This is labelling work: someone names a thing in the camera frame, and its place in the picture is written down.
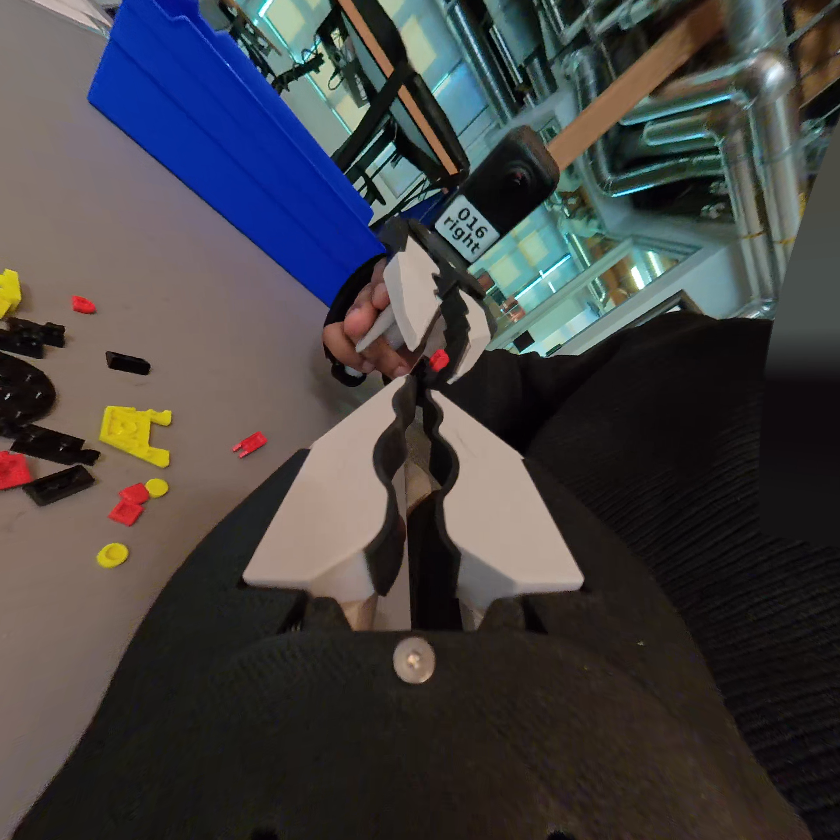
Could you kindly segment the person's right forearm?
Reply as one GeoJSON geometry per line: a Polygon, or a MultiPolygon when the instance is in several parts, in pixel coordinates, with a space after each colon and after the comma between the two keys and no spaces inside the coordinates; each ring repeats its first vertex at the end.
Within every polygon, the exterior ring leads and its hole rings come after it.
{"type": "Polygon", "coordinates": [[[675,392],[653,395],[655,389],[699,383],[717,417],[724,396],[741,384],[761,387],[772,326],[768,320],[667,312],[578,355],[484,352],[468,373],[440,391],[521,454],[540,430],[559,422],[562,411],[571,412],[573,400],[587,417],[615,414],[639,429],[643,421],[636,405],[676,408],[675,392]]]}

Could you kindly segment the pile of mixed lego pieces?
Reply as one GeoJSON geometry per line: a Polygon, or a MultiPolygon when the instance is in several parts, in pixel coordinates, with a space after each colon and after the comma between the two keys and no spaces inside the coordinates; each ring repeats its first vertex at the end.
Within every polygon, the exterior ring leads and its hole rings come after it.
{"type": "MultiPolygon", "coordinates": [[[[39,508],[74,497],[96,483],[89,467],[97,464],[100,452],[86,446],[85,439],[39,425],[53,410],[57,392],[48,375],[29,360],[42,360],[46,349],[62,349],[67,331],[55,322],[33,322],[16,316],[23,299],[18,273],[2,270],[1,279],[1,434],[8,446],[2,448],[2,491],[21,489],[39,508]],[[27,459],[39,459],[64,469],[34,478],[27,459]]],[[[134,483],[119,492],[119,500],[108,519],[132,527],[149,499],[164,496],[169,486],[164,479],[134,483]]],[[[130,549],[111,542],[97,553],[103,569],[125,563],[130,549]]]]}

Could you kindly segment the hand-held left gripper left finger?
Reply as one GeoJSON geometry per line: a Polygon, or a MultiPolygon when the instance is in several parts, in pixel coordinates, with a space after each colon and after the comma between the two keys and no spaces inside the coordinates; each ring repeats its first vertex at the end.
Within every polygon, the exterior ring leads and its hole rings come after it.
{"type": "Polygon", "coordinates": [[[395,379],[311,445],[245,583],[340,604],[389,594],[406,540],[394,481],[416,404],[417,380],[395,379]]]}

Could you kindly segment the person's right hand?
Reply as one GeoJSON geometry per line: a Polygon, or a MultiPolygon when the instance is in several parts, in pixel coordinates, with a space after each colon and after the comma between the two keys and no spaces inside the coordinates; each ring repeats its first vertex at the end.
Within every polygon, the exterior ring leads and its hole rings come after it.
{"type": "Polygon", "coordinates": [[[383,337],[365,350],[356,346],[373,328],[390,304],[385,286],[385,259],[370,259],[345,281],[334,299],[322,330],[322,346],[331,362],[361,375],[375,371],[393,380],[411,371],[414,357],[406,350],[394,350],[383,337]]]}

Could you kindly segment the yellow lego wedge plate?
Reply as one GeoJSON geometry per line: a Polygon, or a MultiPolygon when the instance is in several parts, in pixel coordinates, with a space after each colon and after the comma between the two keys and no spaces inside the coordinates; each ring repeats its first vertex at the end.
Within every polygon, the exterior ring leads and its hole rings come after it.
{"type": "Polygon", "coordinates": [[[168,427],[171,423],[172,411],[140,411],[130,406],[106,406],[98,439],[127,455],[164,469],[171,463],[171,453],[151,444],[151,428],[153,425],[168,427]]]}

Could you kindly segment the black background desk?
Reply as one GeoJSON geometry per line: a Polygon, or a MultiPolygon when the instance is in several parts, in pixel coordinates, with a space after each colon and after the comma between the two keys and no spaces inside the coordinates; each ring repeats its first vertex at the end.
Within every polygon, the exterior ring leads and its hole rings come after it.
{"type": "Polygon", "coordinates": [[[406,207],[465,180],[464,147],[383,2],[330,2],[317,37],[361,110],[332,162],[368,204],[406,207]]]}

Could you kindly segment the silver ventilation ducts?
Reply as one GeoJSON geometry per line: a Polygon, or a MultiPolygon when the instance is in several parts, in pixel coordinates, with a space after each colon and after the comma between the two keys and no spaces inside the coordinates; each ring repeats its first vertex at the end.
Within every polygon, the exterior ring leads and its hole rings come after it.
{"type": "MultiPolygon", "coordinates": [[[[548,145],[703,2],[442,2],[497,131],[527,125],[548,145]]],[[[575,272],[634,238],[584,288],[595,314],[642,288],[669,262],[642,238],[654,217],[722,225],[734,245],[735,309],[771,319],[806,199],[806,137],[787,2],[719,2],[723,30],[560,174],[554,192],[476,263],[515,322],[575,272]]]]}

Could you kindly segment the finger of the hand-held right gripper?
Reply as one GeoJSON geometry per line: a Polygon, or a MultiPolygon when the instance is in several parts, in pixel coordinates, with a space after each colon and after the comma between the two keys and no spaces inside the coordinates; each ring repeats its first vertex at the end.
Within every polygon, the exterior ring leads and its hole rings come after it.
{"type": "Polygon", "coordinates": [[[438,296],[438,265],[426,249],[408,239],[384,269],[389,305],[355,346],[359,353],[379,338],[394,350],[435,354],[443,348],[442,301],[438,296]]]}
{"type": "Polygon", "coordinates": [[[484,304],[461,289],[444,300],[442,318],[441,349],[448,362],[438,373],[438,383],[452,385],[475,366],[493,339],[496,325],[484,304]]]}

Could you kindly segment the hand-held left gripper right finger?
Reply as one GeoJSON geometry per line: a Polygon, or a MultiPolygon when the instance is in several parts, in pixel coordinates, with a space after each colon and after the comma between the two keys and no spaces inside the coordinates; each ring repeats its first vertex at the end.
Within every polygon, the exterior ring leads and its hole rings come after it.
{"type": "Polygon", "coordinates": [[[441,392],[422,406],[438,489],[410,515],[413,626],[474,629],[500,599],[579,591],[583,572],[524,457],[441,392]]]}

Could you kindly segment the blue plastic bin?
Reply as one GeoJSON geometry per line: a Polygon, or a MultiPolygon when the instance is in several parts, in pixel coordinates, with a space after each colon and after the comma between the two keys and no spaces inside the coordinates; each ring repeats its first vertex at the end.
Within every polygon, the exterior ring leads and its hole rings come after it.
{"type": "Polygon", "coordinates": [[[384,257],[368,203],[198,2],[122,2],[88,100],[323,303],[384,257]]]}

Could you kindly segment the wooden ceiling beam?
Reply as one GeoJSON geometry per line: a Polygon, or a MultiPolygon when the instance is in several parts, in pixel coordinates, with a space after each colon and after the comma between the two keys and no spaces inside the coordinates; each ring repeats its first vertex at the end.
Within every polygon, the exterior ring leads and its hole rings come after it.
{"type": "Polygon", "coordinates": [[[718,1],[694,7],[547,145],[563,171],[723,30],[718,1]]]}

